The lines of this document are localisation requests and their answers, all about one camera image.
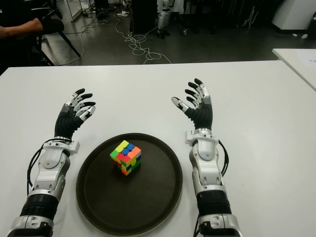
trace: black chair leg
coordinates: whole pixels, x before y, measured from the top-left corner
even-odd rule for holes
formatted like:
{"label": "black chair leg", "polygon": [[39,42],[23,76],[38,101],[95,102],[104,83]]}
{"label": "black chair leg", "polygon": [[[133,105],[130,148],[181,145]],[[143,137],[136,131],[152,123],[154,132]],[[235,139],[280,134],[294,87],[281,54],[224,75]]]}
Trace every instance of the black chair leg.
{"label": "black chair leg", "polygon": [[54,66],[53,62],[49,59],[49,57],[42,51],[42,49],[40,48],[40,46],[35,43],[34,47],[36,48],[36,50],[41,54],[41,56],[48,62],[49,65]]}
{"label": "black chair leg", "polygon": [[67,44],[70,46],[70,48],[73,49],[73,51],[76,53],[76,55],[80,58],[81,55],[78,53],[78,51],[76,50],[76,48],[71,44],[70,40],[67,38],[67,36],[61,31],[58,32],[60,34],[60,36],[67,42]]}

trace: dark brown tray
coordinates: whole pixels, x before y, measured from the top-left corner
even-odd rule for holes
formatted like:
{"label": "dark brown tray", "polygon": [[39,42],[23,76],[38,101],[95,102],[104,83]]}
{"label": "dark brown tray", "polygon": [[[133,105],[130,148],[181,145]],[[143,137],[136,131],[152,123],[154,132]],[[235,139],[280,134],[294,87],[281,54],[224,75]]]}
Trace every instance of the dark brown tray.
{"label": "dark brown tray", "polygon": [[[126,140],[142,149],[142,163],[128,176],[110,153]],[[182,170],[175,153],[161,140],[140,133],[102,143],[83,163],[77,200],[86,219],[114,236],[133,236],[161,224],[174,210],[182,190]]]}

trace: white table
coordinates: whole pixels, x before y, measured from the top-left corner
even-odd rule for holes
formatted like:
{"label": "white table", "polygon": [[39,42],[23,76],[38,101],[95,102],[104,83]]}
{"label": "white table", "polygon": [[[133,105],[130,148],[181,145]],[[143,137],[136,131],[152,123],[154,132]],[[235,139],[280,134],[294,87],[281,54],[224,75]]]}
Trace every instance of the white table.
{"label": "white table", "polygon": [[316,91],[316,49],[275,48],[273,53]]}
{"label": "white table", "polygon": [[74,136],[81,147],[71,157],[55,220],[64,218],[55,236],[104,236],[77,208],[77,174],[105,140],[141,132],[169,145],[184,175],[178,208],[145,236],[191,237],[198,210],[184,135],[193,125],[171,97],[184,99],[194,78],[203,80],[212,95],[213,134],[230,154],[224,179],[244,236],[313,236],[316,93],[281,61],[9,69],[0,77],[0,235],[6,236],[25,202],[30,158],[52,137],[64,101],[85,87],[94,93],[97,110]]}

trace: person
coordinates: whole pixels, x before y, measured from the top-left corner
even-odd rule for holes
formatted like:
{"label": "person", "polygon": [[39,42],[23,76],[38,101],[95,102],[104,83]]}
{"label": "person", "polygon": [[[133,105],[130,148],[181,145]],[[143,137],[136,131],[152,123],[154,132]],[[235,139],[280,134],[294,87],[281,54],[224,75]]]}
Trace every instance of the person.
{"label": "person", "polygon": [[0,0],[0,75],[8,67],[29,66],[29,52],[34,37],[20,37],[40,32],[43,26],[23,0]]}

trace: gray floor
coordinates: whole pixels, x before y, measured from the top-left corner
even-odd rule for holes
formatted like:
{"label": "gray floor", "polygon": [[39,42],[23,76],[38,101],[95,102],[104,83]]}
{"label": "gray floor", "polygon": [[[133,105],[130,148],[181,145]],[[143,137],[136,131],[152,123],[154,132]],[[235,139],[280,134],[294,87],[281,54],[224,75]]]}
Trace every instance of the gray floor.
{"label": "gray floor", "polygon": [[[71,22],[64,4],[59,5],[63,12],[64,32],[82,52],[80,38],[81,27],[89,24],[95,16],[87,18],[81,15]],[[143,64],[146,56],[135,56],[124,42],[125,38],[115,31],[117,20],[111,18],[106,25],[95,24],[90,33],[83,33],[84,56],[69,65],[129,65]],[[117,29],[126,35],[129,20],[122,20]],[[212,35],[206,28],[199,34],[190,32],[182,34],[179,21],[172,19],[169,31],[171,36],[159,39],[154,33],[148,34],[147,40],[141,44],[149,47],[151,52],[164,54],[172,63],[203,63],[229,61],[276,60],[273,48],[316,48],[316,41],[309,41],[292,35],[280,35],[270,28],[224,28]],[[77,58],[66,42],[59,35],[48,35],[42,43],[43,50],[56,65],[68,63]],[[164,58],[147,61],[146,64],[168,63]]]}

